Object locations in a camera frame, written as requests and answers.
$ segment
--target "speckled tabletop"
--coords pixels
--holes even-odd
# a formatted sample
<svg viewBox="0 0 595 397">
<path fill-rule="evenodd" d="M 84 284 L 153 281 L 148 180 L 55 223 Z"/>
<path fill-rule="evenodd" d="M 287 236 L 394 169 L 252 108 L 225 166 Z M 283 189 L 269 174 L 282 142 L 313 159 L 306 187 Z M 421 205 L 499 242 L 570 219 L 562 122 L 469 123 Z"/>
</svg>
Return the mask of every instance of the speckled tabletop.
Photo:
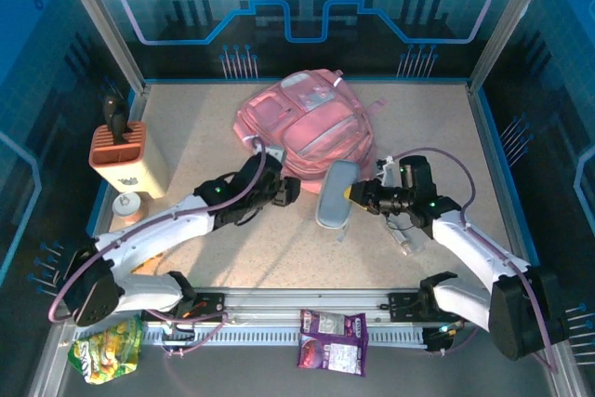
<svg viewBox="0 0 595 397">
<path fill-rule="evenodd" d="M 150 214 L 172 206 L 203 181 L 243 165 L 249 153 L 231 126 L 235 112 L 267 85 L 153 86 L 143 116 L 169 168 L 163 199 L 149 202 Z M 364 105 L 384 98 L 373 117 L 377 155 L 434 146 L 468 167 L 477 185 L 470 217 L 497 242 L 509 247 L 465 87 L 400 83 L 352 83 Z M 467 178 L 450 160 L 427 154 L 438 192 L 464 204 Z M 347 236 L 320 227 L 314 218 L 317 196 L 303 192 L 287 208 L 268 206 L 250 224 L 228 226 L 172 248 L 142 273 L 182 271 L 195 286 L 274 288 L 392 288 L 417 286 L 421 279 L 453 271 L 474 276 L 446 248 L 420 230 L 405 232 L 420 250 L 406 256 L 383 218 L 353 209 Z M 409 226 L 407 217 L 400 218 Z M 122 227 L 117 219 L 112 228 Z"/>
</svg>

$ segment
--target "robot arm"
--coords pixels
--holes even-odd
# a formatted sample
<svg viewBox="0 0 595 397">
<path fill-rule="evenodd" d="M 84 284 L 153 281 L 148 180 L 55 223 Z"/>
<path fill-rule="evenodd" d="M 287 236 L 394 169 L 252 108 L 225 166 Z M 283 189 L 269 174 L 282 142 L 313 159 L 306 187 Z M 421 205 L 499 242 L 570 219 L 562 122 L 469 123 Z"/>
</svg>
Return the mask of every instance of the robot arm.
<svg viewBox="0 0 595 397">
<path fill-rule="evenodd" d="M 438 195 L 425 157 L 405 157 L 399 170 L 402 187 L 385 187 L 380 179 L 361 181 L 345 192 L 346 198 L 375 215 L 407 213 L 414 226 L 453 252 L 483 285 L 466 284 L 451 272 L 427 278 L 418 293 L 423 312 L 451 312 L 475 323 L 510 359 L 539 351 L 544 342 L 520 273 L 535 291 L 551 343 L 567 339 L 556 276 L 512 255 L 467 221 L 457 203 Z"/>
<path fill-rule="evenodd" d="M 287 206 L 299 196 L 300 181 L 281 177 L 284 151 L 267 147 L 264 168 L 254 187 L 241 200 L 258 172 L 260 153 L 238 172 L 209 180 L 178 204 L 118 232 L 86 241 L 65 261 L 57 278 L 62 288 L 69 277 L 90 257 L 116 244 L 77 279 L 64 296 L 70 314 L 79 326 L 98 323 L 121 311 L 152 309 L 181 317 L 194 307 L 195 292 L 177 271 L 161 276 L 132 274 L 144 262 L 193 237 L 203 236 L 228 224 L 243 225 L 267 204 Z M 208 206 L 223 205 L 215 211 Z"/>
</svg>

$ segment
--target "metal frame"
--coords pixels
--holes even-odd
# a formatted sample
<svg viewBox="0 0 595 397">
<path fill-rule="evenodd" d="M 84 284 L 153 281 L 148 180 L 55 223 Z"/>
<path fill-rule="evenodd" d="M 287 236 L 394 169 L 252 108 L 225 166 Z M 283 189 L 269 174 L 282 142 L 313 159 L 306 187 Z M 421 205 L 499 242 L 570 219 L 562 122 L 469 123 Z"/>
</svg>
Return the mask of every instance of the metal frame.
<svg viewBox="0 0 595 397">
<path fill-rule="evenodd" d="M 506 163 L 504 151 L 499 143 L 494 119 L 491 117 L 487 104 L 482 100 L 482 95 L 482 90 L 479 92 L 468 90 L 469 105 L 483 145 L 485 160 L 494 182 L 496 199 L 500 205 L 510 246 L 515 255 L 529 259 L 535 265 L 538 264 L 538 259 L 533 239 L 522 212 L 521 202 Z M 587 397 L 589 395 L 587 387 L 576 365 L 570 343 L 565 341 L 556 344 L 553 346 L 553 350 L 560 371 L 558 374 L 547 375 L 552 392 L 555 392 L 558 397 Z"/>
<path fill-rule="evenodd" d="M 137 94 L 141 94 L 145 87 L 144 78 L 107 7 L 102 0 L 81 0 L 81 3 L 99 34 L 101 34 L 103 41 L 112 53 L 120 70 L 122 70 L 130 87 Z"/>
<path fill-rule="evenodd" d="M 509 188 L 506 185 L 504 170 L 501 163 L 499 163 L 498 161 L 497 150 L 494 145 L 494 136 L 490 134 L 488 119 L 485 116 L 485 110 L 483 109 L 483 106 L 480 102 L 478 92 L 480 91 L 480 88 L 483 82 L 485 81 L 488 73 L 494 67 L 497 58 L 504 49 L 518 22 L 522 18 L 522 15 L 524 14 L 524 11 L 526 11 L 526 8 L 528 7 L 530 1 L 531 0 L 509 1 L 507 8 L 505 9 L 502 17 L 500 18 L 494 30 L 494 33 L 490 37 L 483 53 L 481 54 L 478 60 L 475 69 L 473 70 L 469 87 L 469 101 L 471 103 L 471 109 L 473 110 L 475 121 L 480 132 L 480 137 L 482 139 L 483 147 L 485 150 L 486 160 L 488 161 L 488 165 L 490 167 L 490 171 L 495 182 L 496 195 L 498 196 L 498 202 L 502 207 L 502 214 L 507 229 L 509 231 L 510 241 L 514 249 L 516 249 L 517 254 L 523 257 L 528 257 L 528 255 L 532 251 L 532 249 L 529 247 L 530 239 L 526 238 L 526 234 L 522 230 L 523 226 L 526 225 L 526 222 L 524 222 L 523 220 L 519 220 L 522 219 L 522 216 L 519 216 L 515 212 L 514 203 L 510 198 Z M 123 36 L 117 29 L 117 26 L 111 18 L 107 8 L 103 5 L 101 0 L 81 0 L 81 2 L 85 6 L 86 11 L 88 12 L 89 16 L 98 28 L 101 36 L 103 37 L 108 48 L 112 52 L 116 62 L 123 71 L 126 80 L 137 94 L 142 95 L 145 87 L 145 81 L 142 77 L 138 65 L 134 61 L 134 58 L 132 57 L 132 54 L 130 53 L 126 45 L 126 42 L 124 41 Z M 139 116 L 142 114 L 144 101 L 146 101 L 146 97 L 141 97 L 141 101 L 137 105 Z M 108 193 L 106 193 L 106 199 L 109 198 L 109 196 L 110 190 L 108 190 Z M 108 217 L 110 215 L 111 210 L 109 209 L 109 207 L 105 206 L 106 203 L 109 203 L 109 201 L 104 201 L 104 206 L 102 207 L 101 213 L 102 218 L 98 221 L 98 224 L 96 226 L 96 231 L 99 232 L 106 230 L 107 228 L 105 227 L 109 226 Z M 239 309 L 236 309 L 236 323 L 240 321 L 238 320 L 238 318 L 245 318 L 245 323 L 252 321 L 253 323 L 249 323 L 249 325 L 253 327 L 257 324 L 260 324 L 260 326 L 263 326 L 263 324 L 264 326 L 274 326 L 274 321 L 277 322 L 277 327 L 279 327 L 280 325 L 287 326 L 289 320 L 294 321 L 296 319 L 295 306 L 325 307 L 323 301 L 329 302 L 327 301 L 328 299 L 331 299 L 331 301 L 333 299 L 336 300 L 335 305 L 326 305 L 326 307 L 329 310 L 339 311 L 340 309 L 342 309 L 343 311 L 354 311 L 356 309 L 361 308 L 361 306 L 364 304 L 364 296 L 365 294 L 367 294 L 367 297 L 365 299 L 367 300 L 368 304 L 364 305 L 364 307 L 367 307 L 367 310 L 373 313 L 374 311 L 368 306 L 376 306 L 376 300 L 378 299 L 378 296 L 376 298 L 373 298 L 370 296 L 370 294 L 386 294 L 388 293 L 388 291 L 244 290 L 233 292 L 231 290 L 226 290 L 226 293 L 231 293 L 231 301 L 229 302 L 229 304 L 233 304 L 234 302 L 236 302 L 235 299 L 238 299 L 236 302 L 238 306 L 244 304 L 245 301 L 248 299 L 247 296 L 244 296 L 242 298 L 240 296 L 241 294 L 248 294 L 251 297 L 250 300 L 253 300 L 254 298 L 259 299 L 259 296 L 264 298 L 264 296 L 266 295 L 268 302 L 270 302 L 270 304 L 274 306 L 282 305 L 283 302 L 286 302 L 288 299 L 290 299 L 291 302 L 289 304 L 285 304 L 284 309 L 273 311 L 274 315 L 271 315 L 271 309 L 261 309 L 258 306 L 252 309 L 252 311 L 246 309 L 240 311 Z M 277 293 L 278 296 L 272 297 L 271 293 Z M 255 319 L 255 316 L 257 316 L 258 314 L 262 316 L 262 319 L 260 321 Z M 384 325 L 381 316 L 370 316 L 372 317 L 370 320 L 372 326 L 381 327 Z M 76 334 L 77 331 L 73 324 L 61 324 L 52 327 L 52 329 L 50 330 L 50 334 L 47 338 L 46 346 L 44 348 L 40 365 L 33 379 L 33 385 L 29 393 L 30 397 L 42 395 L 49 397 L 52 395 L 58 395 L 60 389 L 60 382 L 64 374 L 64 367 L 67 362 L 67 342 L 74 339 L 76 337 Z M 586 396 L 587 392 L 585 385 L 577 370 L 568 343 L 563 343 L 561 345 L 555 346 L 554 351 L 556 359 L 561 365 L 561 372 L 558 376 L 550 377 L 552 391 L 556 392 L 556 394 L 561 397 L 583 395 Z"/>
<path fill-rule="evenodd" d="M 388 302 L 388 293 L 416 292 L 415 289 L 370 290 L 283 290 L 206 288 L 199 292 L 224 293 L 229 323 L 209 345 L 222 346 L 295 346 L 298 343 L 299 311 L 314 308 L 347 314 L 365 313 L 370 345 L 424 350 L 423 329 L 443 323 L 391 323 L 388 310 L 378 306 Z M 91 335 L 130 318 L 134 312 L 115 315 L 93 329 L 82 329 L 73 323 L 52 326 L 33 378 L 28 397 L 56 397 L 64 377 L 71 342 Z M 197 341 L 203 339 L 217 323 L 194 324 Z M 162 345 L 162 322 L 145 323 L 143 345 Z M 168 345 L 185 342 L 168 341 Z"/>
<path fill-rule="evenodd" d="M 498 24 L 494 28 L 494 32 L 487 41 L 485 48 L 471 73 L 472 92 L 478 92 L 482 87 L 483 82 L 487 78 L 489 72 L 492 71 L 497 59 L 506 46 L 512 32 L 521 21 L 522 16 L 529 7 L 531 0 L 509 0 L 509 4 L 504 9 Z"/>
</svg>

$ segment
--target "snack bag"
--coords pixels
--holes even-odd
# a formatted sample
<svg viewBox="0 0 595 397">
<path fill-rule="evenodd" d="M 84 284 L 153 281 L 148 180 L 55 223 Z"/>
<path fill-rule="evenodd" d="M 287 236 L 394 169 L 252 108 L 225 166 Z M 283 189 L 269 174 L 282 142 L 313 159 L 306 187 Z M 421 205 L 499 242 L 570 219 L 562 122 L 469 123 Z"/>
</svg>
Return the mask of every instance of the snack bag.
<svg viewBox="0 0 595 397">
<path fill-rule="evenodd" d="M 367 338 L 299 335 L 297 367 L 365 376 Z"/>
<path fill-rule="evenodd" d="M 142 322 L 136 316 L 78 339 L 69 350 L 68 359 L 87 383 L 100 385 L 137 370 L 141 339 Z"/>
<path fill-rule="evenodd" d="M 301 311 L 300 332 L 304 335 L 338 335 L 368 338 L 365 313 L 345 316 L 328 311 Z"/>
<path fill-rule="evenodd" d="M 297 367 L 365 375 L 368 331 L 365 313 L 346 316 L 301 311 Z"/>
</svg>

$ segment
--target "purple cable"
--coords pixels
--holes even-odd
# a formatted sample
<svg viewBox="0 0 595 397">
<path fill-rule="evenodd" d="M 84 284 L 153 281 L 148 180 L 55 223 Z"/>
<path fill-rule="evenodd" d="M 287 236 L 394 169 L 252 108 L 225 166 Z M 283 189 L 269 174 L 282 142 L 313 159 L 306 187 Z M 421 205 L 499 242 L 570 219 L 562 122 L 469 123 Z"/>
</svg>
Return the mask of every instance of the purple cable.
<svg viewBox="0 0 595 397">
<path fill-rule="evenodd" d="M 469 334 L 469 336 L 467 338 L 465 338 L 465 340 L 461 344 L 458 344 L 458 345 L 454 346 L 453 348 L 447 349 L 446 351 L 441 352 L 441 353 L 438 353 L 438 352 L 428 352 L 428 353 L 430 354 L 430 357 L 435 357 L 438 355 L 442 355 L 442 356 L 447 355 L 447 354 L 451 355 L 455 352 L 462 351 L 463 348 L 467 347 L 467 345 L 469 343 L 471 343 L 471 341 L 477 336 L 477 334 L 479 334 L 479 332 L 480 332 L 480 328 L 475 326 L 473 331 Z"/>
<path fill-rule="evenodd" d="M 262 148 L 261 149 L 262 152 L 260 155 L 260 163 L 258 165 L 256 174 L 250 180 L 250 183 L 247 184 L 247 186 L 244 188 L 244 190 L 242 192 L 240 192 L 235 197 L 232 197 L 230 200 L 226 200 L 225 202 L 218 204 L 218 205 L 203 206 L 201 208 L 188 209 L 188 210 L 185 210 L 185 211 L 182 211 L 179 213 L 173 213 L 171 215 L 165 215 L 165 216 L 161 216 L 160 218 L 155 218 L 153 220 L 145 222 L 144 224 L 138 225 L 138 227 L 136 227 L 133 230 L 131 230 L 130 232 L 128 232 L 125 236 L 121 237 L 120 239 L 116 239 L 111 244 L 107 245 L 105 248 L 102 248 L 99 252 L 97 252 L 95 255 L 93 255 L 91 258 L 89 258 L 77 271 L 75 271 L 73 273 L 73 275 L 70 278 L 68 278 L 66 283 L 64 283 L 64 285 L 62 286 L 62 288 L 59 290 L 58 294 L 54 298 L 54 301 L 52 302 L 51 306 L 49 306 L 49 311 L 47 312 L 47 319 L 49 321 L 51 321 L 52 323 L 61 323 L 63 321 L 68 320 L 71 316 L 74 316 L 74 315 L 70 315 L 70 314 L 60 316 L 60 317 L 56 316 L 56 310 L 58 309 L 60 302 L 64 299 L 64 295 L 66 295 L 66 293 L 68 293 L 68 291 L 71 289 L 71 287 L 76 282 L 76 280 L 78 278 L 80 278 L 83 275 L 83 273 L 85 271 L 87 271 L 88 268 L 91 267 L 91 265 L 93 265 L 94 262 L 96 262 L 99 258 L 103 257 L 103 255 L 105 255 L 106 253 L 112 251 L 115 248 L 118 248 L 122 242 L 125 242 L 130 237 L 134 236 L 135 234 L 138 234 L 139 232 L 142 232 L 143 230 L 146 230 L 147 228 L 150 228 L 151 226 L 153 226 L 157 223 L 161 223 L 161 222 L 169 220 L 171 218 L 173 220 L 175 220 L 179 216 L 186 216 L 186 215 L 194 214 L 194 213 L 206 213 L 206 212 L 210 212 L 210 211 L 217 211 L 219 209 L 223 209 L 229 205 L 232 205 L 232 204 L 236 203 L 238 200 L 241 200 L 242 198 L 244 198 L 252 190 L 252 188 L 254 188 L 254 185 L 257 184 L 257 181 L 260 178 L 260 175 L 262 174 L 262 171 L 264 170 L 264 165 L 267 161 L 267 154 L 265 152 L 264 141 L 259 137 L 254 137 L 253 139 L 258 144 L 260 144 L 260 146 Z"/>
<path fill-rule="evenodd" d="M 542 366 L 545 366 L 546 368 L 549 368 L 549 363 L 541 356 L 539 355 L 537 352 L 533 353 L 533 356 L 535 357 L 535 359 L 541 363 Z"/>
<path fill-rule="evenodd" d="M 406 152 L 400 153 L 399 155 L 393 156 L 392 158 L 399 159 L 399 158 L 405 157 L 406 155 L 409 155 L 409 154 L 415 153 L 415 152 L 440 153 L 440 154 L 450 158 L 452 161 L 454 161 L 465 172 L 465 175 L 467 176 L 467 179 L 469 180 L 469 185 L 471 187 L 471 197 L 461 207 L 460 217 L 461 217 L 461 222 L 463 223 L 463 230 L 469 232 L 469 234 L 471 234 L 471 236 L 473 236 L 478 241 L 480 241 L 482 244 L 484 244 L 500 260 L 505 262 L 506 265 L 508 265 L 514 271 L 514 273 L 517 276 L 519 276 L 519 279 L 521 279 L 522 286 L 524 287 L 525 291 L 527 292 L 527 296 L 529 297 L 529 300 L 531 301 L 531 307 L 533 307 L 533 311 L 535 313 L 535 318 L 537 320 L 537 326 L 539 327 L 539 333 L 541 335 L 541 338 L 543 339 L 543 344 L 544 344 L 544 347 L 546 350 L 546 357 L 547 357 L 546 360 L 544 360 L 539 355 L 537 355 L 537 357 L 539 358 L 539 360 L 541 360 L 541 363 L 543 363 L 549 369 L 549 371 L 551 371 L 552 374 L 557 374 L 558 366 L 556 365 L 556 361 L 554 359 L 554 352 L 553 352 L 553 349 L 551 348 L 551 341 L 549 339 L 548 329 L 546 328 L 546 321 L 543 317 L 541 308 L 539 307 L 539 302 L 537 301 L 537 297 L 536 297 L 535 291 L 533 290 L 533 287 L 531 287 L 531 285 L 529 284 L 529 281 L 527 280 L 525 275 L 522 273 L 521 269 L 519 269 L 513 262 L 511 262 L 509 257 L 507 257 L 500 250 L 498 250 L 490 241 L 488 241 L 483 236 L 481 236 L 479 233 L 477 233 L 475 230 L 473 230 L 473 228 L 471 226 L 469 226 L 469 227 L 467 226 L 467 220 L 465 219 L 465 212 L 467 211 L 467 209 L 469 208 L 471 203 L 473 203 L 473 201 L 475 200 L 475 196 L 476 196 L 475 181 L 473 180 L 473 176 L 471 175 L 471 173 L 469 172 L 467 167 L 465 165 L 463 165 L 463 162 L 461 162 L 453 154 L 451 154 L 447 151 L 443 151 L 441 149 L 437 149 L 437 148 L 423 147 L 423 148 L 412 149 L 411 151 L 406 151 Z"/>
<path fill-rule="evenodd" d="M 164 313 L 161 313 L 159 311 L 146 310 L 146 312 L 147 313 L 150 313 L 152 316 L 157 317 L 159 319 L 162 319 L 164 321 L 168 321 L 170 323 L 181 323 L 181 324 L 197 323 L 199 321 L 210 320 L 211 318 L 215 318 L 216 316 L 222 316 L 223 317 L 221 319 L 221 323 L 219 323 L 218 326 L 215 327 L 213 329 L 213 331 L 210 334 L 208 334 L 204 339 L 202 339 L 199 343 L 197 343 L 194 346 L 191 346 L 189 348 L 186 348 L 186 349 L 180 348 L 179 351 L 168 351 L 167 352 L 167 356 L 169 356 L 169 357 L 171 357 L 172 355 L 177 355 L 179 357 L 183 357 L 187 353 L 190 353 L 192 351 L 196 351 L 198 348 L 200 348 L 201 346 L 203 346 L 204 344 L 206 344 L 208 341 L 210 341 L 223 328 L 223 326 L 227 323 L 227 319 L 228 319 L 228 314 L 225 311 L 218 311 L 218 312 L 215 312 L 215 313 L 210 313 L 208 315 L 197 316 L 196 318 L 188 318 L 188 319 L 184 319 L 184 318 L 171 318 L 171 317 L 169 317 L 169 316 L 167 316 Z"/>
</svg>

